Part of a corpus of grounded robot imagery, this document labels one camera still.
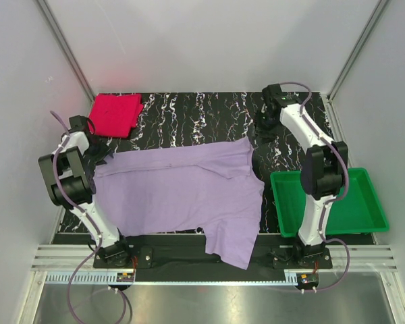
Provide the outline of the lavender t shirt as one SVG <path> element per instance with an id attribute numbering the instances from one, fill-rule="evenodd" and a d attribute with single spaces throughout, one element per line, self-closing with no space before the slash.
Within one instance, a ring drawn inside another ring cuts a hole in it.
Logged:
<path id="1" fill-rule="evenodd" d="M 95 199 L 125 236 L 201 229 L 205 251 L 247 269 L 259 234 L 264 184 L 248 138 L 128 151 L 95 170 Z"/>

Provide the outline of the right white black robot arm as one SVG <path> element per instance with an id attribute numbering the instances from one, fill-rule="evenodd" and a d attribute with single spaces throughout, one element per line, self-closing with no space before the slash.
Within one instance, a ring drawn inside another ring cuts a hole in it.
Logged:
<path id="1" fill-rule="evenodd" d="M 324 258 L 326 227 L 334 202 L 348 193 L 348 146 L 336 142 L 310 117 L 305 100 L 286 94 L 284 83 L 270 84 L 262 90 L 264 107 L 255 113 L 256 134 L 264 141 L 274 140 L 278 127 L 284 126 L 305 152 L 300 183 L 306 194 L 304 217 L 292 246 L 291 260 L 309 267 Z"/>

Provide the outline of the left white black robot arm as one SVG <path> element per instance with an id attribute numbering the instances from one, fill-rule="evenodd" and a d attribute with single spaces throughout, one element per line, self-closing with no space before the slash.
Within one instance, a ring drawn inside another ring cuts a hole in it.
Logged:
<path id="1" fill-rule="evenodd" d="M 88 117 L 75 115 L 66 126 L 55 112 L 51 114 L 64 133 L 58 147 L 38 159 L 49 198 L 85 225 L 94 240 L 90 246 L 94 257 L 102 265 L 125 267 L 132 260 L 132 251 L 95 198 L 95 168 L 105 165 L 113 152 L 94 134 L 95 125 Z"/>

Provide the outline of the folded pink t shirt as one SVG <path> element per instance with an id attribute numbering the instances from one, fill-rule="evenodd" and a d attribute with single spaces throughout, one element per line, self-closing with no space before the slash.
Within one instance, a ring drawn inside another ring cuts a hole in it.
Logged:
<path id="1" fill-rule="evenodd" d="M 89 129 L 97 136 L 127 138 L 142 112 L 141 94 L 98 94 L 88 116 Z"/>

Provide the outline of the black marbled table mat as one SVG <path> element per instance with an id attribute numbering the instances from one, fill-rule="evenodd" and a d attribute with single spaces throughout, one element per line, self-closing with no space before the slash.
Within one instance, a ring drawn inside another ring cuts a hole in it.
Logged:
<path id="1" fill-rule="evenodd" d="M 253 166 L 264 181 L 260 233 L 279 234 L 271 189 L 274 171 L 296 171 L 304 153 L 286 130 L 278 130 L 271 142 L 254 133 L 254 114 L 263 107 L 258 92 L 145 93 L 138 126 L 127 139 L 106 139 L 117 152 L 157 149 L 237 140 L 249 136 L 254 146 Z"/>

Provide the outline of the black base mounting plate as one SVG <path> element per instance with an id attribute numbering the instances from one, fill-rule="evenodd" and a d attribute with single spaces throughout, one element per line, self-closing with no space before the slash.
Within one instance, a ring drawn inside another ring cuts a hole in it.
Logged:
<path id="1" fill-rule="evenodd" d="M 178 275 L 258 277 L 267 279 L 274 273 L 286 270 L 299 272 L 332 269 L 331 256 L 324 251 L 324 258 L 316 263 L 298 265 L 291 260 L 293 238 L 282 238 L 278 234 L 259 234 L 254 244 L 249 266 L 239 269 L 223 262 L 217 253 L 205 252 L 206 238 L 202 234 L 156 234 L 128 237 L 131 261 L 124 266 L 105 266 L 94 258 L 97 269 L 130 269 L 148 274 L 171 277 Z"/>

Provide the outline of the green plastic tray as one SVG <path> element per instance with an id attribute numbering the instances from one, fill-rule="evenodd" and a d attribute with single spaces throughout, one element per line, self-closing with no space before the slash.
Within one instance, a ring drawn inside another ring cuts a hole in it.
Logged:
<path id="1" fill-rule="evenodd" d="M 350 168 L 348 173 L 348 194 L 331 207 L 326 234 L 387 232 L 389 223 L 367 170 Z M 280 233 L 285 238 L 292 238 L 298 233 L 304 217 L 306 194 L 300 184 L 300 172 L 273 172 L 271 187 Z"/>

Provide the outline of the left connector board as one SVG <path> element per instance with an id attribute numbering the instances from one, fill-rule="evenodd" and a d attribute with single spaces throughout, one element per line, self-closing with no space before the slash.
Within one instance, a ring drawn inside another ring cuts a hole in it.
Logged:
<path id="1" fill-rule="evenodd" d="M 118 272 L 116 275 L 116 282 L 134 282 L 135 272 Z"/>

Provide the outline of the connector board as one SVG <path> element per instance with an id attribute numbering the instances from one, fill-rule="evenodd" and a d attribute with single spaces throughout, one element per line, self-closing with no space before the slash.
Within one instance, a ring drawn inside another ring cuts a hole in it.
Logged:
<path id="1" fill-rule="evenodd" d="M 300 275 L 300 283 L 310 284 L 319 281 L 319 275 L 317 273 L 303 273 Z"/>
<path id="2" fill-rule="evenodd" d="M 116 275 L 116 282 L 134 282 L 135 272 L 118 272 Z"/>

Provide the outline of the right connector board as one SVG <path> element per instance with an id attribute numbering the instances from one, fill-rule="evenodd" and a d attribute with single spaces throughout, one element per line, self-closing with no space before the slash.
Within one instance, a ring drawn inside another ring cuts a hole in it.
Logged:
<path id="1" fill-rule="evenodd" d="M 319 281 L 319 275 L 317 273 L 303 273 L 300 275 L 300 283 L 310 284 Z"/>

